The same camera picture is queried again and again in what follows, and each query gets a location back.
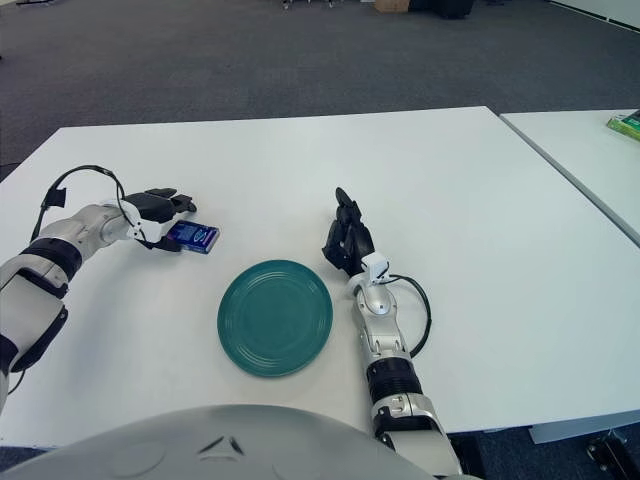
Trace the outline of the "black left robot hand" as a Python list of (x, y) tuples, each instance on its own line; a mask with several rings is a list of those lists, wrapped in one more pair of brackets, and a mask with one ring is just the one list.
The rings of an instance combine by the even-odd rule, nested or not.
[(132, 238), (147, 249), (179, 252), (182, 247), (168, 237), (170, 222), (179, 214), (195, 213), (197, 207), (188, 195), (174, 188), (154, 188), (124, 197), (138, 212), (134, 216)]

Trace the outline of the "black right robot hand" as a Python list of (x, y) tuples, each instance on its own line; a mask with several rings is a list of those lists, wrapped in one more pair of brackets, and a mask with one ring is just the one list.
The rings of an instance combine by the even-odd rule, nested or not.
[(355, 200), (340, 187), (335, 191), (338, 203), (326, 243), (324, 257), (349, 277), (363, 273), (362, 259), (375, 251), (369, 229), (362, 222), (362, 213)]

